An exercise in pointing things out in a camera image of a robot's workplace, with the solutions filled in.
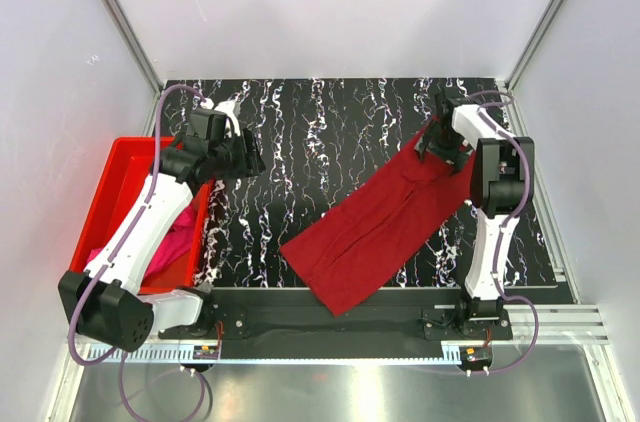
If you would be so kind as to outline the red plastic bin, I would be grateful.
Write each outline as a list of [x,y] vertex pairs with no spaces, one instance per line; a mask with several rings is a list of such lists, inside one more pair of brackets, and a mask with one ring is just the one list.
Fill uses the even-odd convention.
[[[91,251],[109,242],[139,196],[144,180],[150,174],[153,158],[152,137],[120,137],[114,140],[69,265],[71,271],[82,272]],[[140,289],[142,295],[194,285],[213,185],[209,182],[202,186],[192,201],[196,218],[189,251],[162,271],[145,277]]]

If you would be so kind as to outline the left aluminium frame post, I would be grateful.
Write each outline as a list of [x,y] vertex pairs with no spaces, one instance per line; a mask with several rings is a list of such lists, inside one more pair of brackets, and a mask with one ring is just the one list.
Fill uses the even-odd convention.
[[123,42],[125,43],[130,55],[140,70],[145,82],[151,89],[154,95],[158,95],[164,83],[157,75],[152,63],[145,53],[142,44],[137,37],[133,26],[128,20],[125,11],[119,2],[119,0],[101,0],[105,6],[112,22],[114,23],[118,33],[120,34]]

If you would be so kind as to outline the pink t shirt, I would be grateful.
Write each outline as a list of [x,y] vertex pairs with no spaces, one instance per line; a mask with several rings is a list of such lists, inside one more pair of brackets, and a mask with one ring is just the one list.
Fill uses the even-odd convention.
[[195,234],[197,211],[189,204],[175,219],[154,253],[144,278],[161,273],[179,257],[185,255],[191,247]]

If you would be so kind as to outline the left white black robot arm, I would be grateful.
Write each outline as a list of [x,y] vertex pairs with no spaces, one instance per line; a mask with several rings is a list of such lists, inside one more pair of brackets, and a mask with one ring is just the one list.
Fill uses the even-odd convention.
[[216,314],[204,306],[203,292],[179,287],[143,295],[141,285],[153,255],[201,186],[255,177],[264,169],[247,128],[228,139],[191,135],[168,146],[154,141],[150,173],[121,225],[83,271],[67,271],[58,283],[69,323],[67,346],[76,362],[87,362],[76,349],[79,335],[111,351],[133,352],[148,337],[179,326],[196,338],[214,330]]

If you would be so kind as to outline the aluminium rail front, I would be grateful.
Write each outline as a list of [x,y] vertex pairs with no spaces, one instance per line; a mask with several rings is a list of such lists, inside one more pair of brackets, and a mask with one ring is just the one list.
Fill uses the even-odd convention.
[[586,306],[541,306],[533,314],[515,305],[498,320],[465,325],[452,317],[447,306],[369,305],[334,318],[310,305],[214,304],[192,326],[145,335],[145,324],[136,324],[131,351],[86,337],[77,350],[106,363],[462,365],[490,359],[500,346],[524,352],[608,341],[597,310]]

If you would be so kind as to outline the right aluminium frame post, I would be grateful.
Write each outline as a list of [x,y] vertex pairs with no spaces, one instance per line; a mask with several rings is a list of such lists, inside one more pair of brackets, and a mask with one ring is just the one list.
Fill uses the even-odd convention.
[[504,80],[504,87],[509,91],[513,91],[517,87],[567,1],[568,0],[549,0],[547,3],[513,69]]

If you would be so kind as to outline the dark red t shirt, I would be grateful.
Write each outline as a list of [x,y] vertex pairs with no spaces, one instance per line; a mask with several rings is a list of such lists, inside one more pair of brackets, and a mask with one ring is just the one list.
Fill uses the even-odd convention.
[[472,164],[453,174],[437,157],[421,162],[417,141],[280,249],[335,316],[387,283],[470,195]]

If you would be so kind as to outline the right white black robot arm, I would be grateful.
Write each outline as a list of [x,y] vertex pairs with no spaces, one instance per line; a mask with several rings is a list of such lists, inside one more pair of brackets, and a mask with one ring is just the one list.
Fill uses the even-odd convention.
[[463,97],[436,95],[436,114],[414,146],[420,160],[435,156],[458,174],[471,163],[470,200],[477,209],[477,231],[454,326],[466,338],[486,331],[507,301],[504,271],[520,214],[534,193],[535,144],[497,122],[491,107],[506,106],[513,97],[486,90]]

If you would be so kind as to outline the aluminium frame post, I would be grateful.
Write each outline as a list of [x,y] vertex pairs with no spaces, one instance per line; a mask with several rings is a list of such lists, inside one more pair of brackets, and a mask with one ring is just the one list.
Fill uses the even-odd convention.
[[125,43],[130,55],[140,70],[145,82],[151,89],[154,95],[158,95],[164,83],[157,75],[152,63],[145,53],[142,44],[137,37],[133,26],[128,20],[125,11],[119,2],[119,0],[101,0],[105,6],[112,22],[114,23],[118,33],[120,34],[123,42]]
[[504,80],[504,87],[509,91],[513,91],[517,87],[567,1],[568,0],[549,0],[547,3],[513,69]]

